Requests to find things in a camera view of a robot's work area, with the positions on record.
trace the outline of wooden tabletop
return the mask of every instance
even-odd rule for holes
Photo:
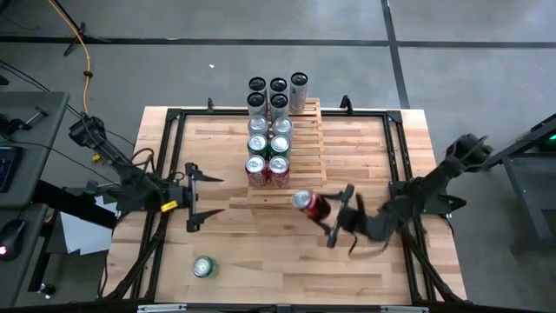
[[[137,150],[159,150],[166,109],[145,108]],[[401,112],[413,173],[424,176],[435,167],[424,111]],[[321,189],[337,192],[346,183],[353,183],[365,198],[367,213],[374,214],[388,200],[387,183],[391,180],[382,122],[372,117],[323,117],[321,133],[326,165],[326,183]],[[393,134],[400,160],[395,131]],[[348,256],[350,235],[342,234],[336,248],[330,250],[322,230],[293,210],[291,203],[249,200],[244,171],[247,138],[247,117],[187,118],[179,170],[186,162],[194,162],[206,175],[224,179],[222,183],[198,183],[198,208],[225,210],[194,234],[185,230],[186,210],[172,214],[156,301],[409,304],[404,257],[397,235],[382,253],[377,253],[382,243],[360,238],[360,244]],[[165,170],[169,167],[172,141],[169,147]],[[105,293],[115,288],[136,260],[144,218],[143,212],[129,214],[116,228]],[[435,216],[424,216],[423,223],[432,264],[453,291],[465,298],[450,229]],[[193,275],[192,262],[203,255],[218,262],[217,276],[201,279]],[[416,266],[416,271],[424,295],[420,266]],[[143,281],[148,281],[149,272],[150,261]]]

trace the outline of yellow tag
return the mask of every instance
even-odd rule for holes
[[[160,207],[160,209],[162,210],[162,212],[166,212],[167,210],[172,210],[177,208],[177,201],[170,201],[166,204],[164,204],[163,206]]]

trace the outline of concrete floor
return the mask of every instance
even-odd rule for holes
[[[258,39],[387,39],[380,0],[165,0],[63,1],[77,21],[99,36]],[[551,0],[390,0],[398,40],[556,41],[556,3]],[[16,1],[0,19],[0,34],[69,36],[46,1]],[[81,107],[84,54],[63,57],[63,44],[0,43],[0,59],[47,85],[71,94]],[[135,139],[146,105],[243,105],[253,76],[308,73],[308,95],[335,107],[349,94],[359,108],[400,108],[388,48],[301,46],[90,45],[95,77],[90,112],[107,127]],[[412,108],[424,109],[437,160],[459,135],[489,135],[496,150],[554,112],[556,50],[400,49]],[[0,90],[33,90],[9,73]],[[90,151],[65,135],[55,147],[82,163]],[[114,142],[125,152],[126,143]],[[59,168],[70,175],[57,175]],[[116,179],[109,169],[96,170]],[[51,154],[43,179],[79,186],[89,172]],[[556,257],[513,256],[508,245],[523,230],[522,212],[502,168],[462,176],[449,186],[468,206],[454,214],[455,241],[468,298],[479,304],[556,310]],[[47,280],[59,291],[49,303],[92,300],[103,256],[59,256]],[[18,305],[46,303],[23,293]]]

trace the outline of orange cable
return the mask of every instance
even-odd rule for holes
[[[71,30],[74,32],[74,34],[76,34],[77,39],[79,40],[79,43],[81,43],[81,45],[83,46],[83,50],[85,50],[85,55],[87,56],[87,72],[90,73],[90,57],[89,57],[89,51],[87,50],[87,46],[85,46],[85,43],[83,42],[83,40],[81,39],[81,36],[79,35],[79,33],[77,32],[76,28],[73,27],[73,25],[71,24],[71,22],[68,20],[68,18],[66,18],[66,16],[60,11],[60,9],[57,7],[57,5],[55,5],[52,0],[48,0],[50,5],[52,5],[52,7],[54,8],[54,10],[56,10],[56,12],[58,13],[58,15],[63,19],[63,21],[71,28]],[[85,108],[85,113],[89,113],[89,107],[87,106],[87,91],[89,91],[89,80],[90,77],[85,75],[85,88],[83,89],[83,107]]]

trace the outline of soda can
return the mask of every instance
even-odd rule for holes
[[[284,156],[275,156],[268,163],[270,183],[277,188],[289,187],[289,161]]]
[[[252,116],[248,122],[249,135],[263,135],[268,138],[268,121],[264,116]]]
[[[249,97],[247,97],[247,105],[250,117],[255,115],[262,115],[265,117],[267,115],[268,107],[266,99],[261,92],[252,92],[249,94]]]
[[[193,263],[193,275],[199,278],[216,276],[218,264],[216,260],[208,256],[199,256]]]
[[[294,124],[289,117],[278,117],[272,124],[272,131],[275,136],[283,135],[292,142],[292,135],[294,134]]]
[[[250,156],[245,171],[251,187],[264,187],[268,182],[267,162],[262,156]]]
[[[270,99],[270,118],[274,122],[278,117],[288,116],[288,97],[275,94]]]
[[[267,158],[268,154],[268,139],[264,135],[253,135],[247,141],[247,150],[249,156],[261,156]]]
[[[299,190],[292,196],[296,209],[314,221],[321,221],[330,215],[330,203],[321,195],[309,190]]]
[[[249,80],[249,93],[260,92],[267,98],[267,82],[262,77],[253,77]]]
[[[270,142],[270,158],[285,157],[289,160],[290,144],[284,135],[274,136]]]
[[[297,72],[291,77],[289,86],[289,110],[294,114],[305,110],[305,98],[307,96],[307,75]]]
[[[270,81],[270,89],[268,91],[268,96],[272,97],[277,93],[286,94],[286,89],[288,88],[288,83],[284,78],[275,78]]]

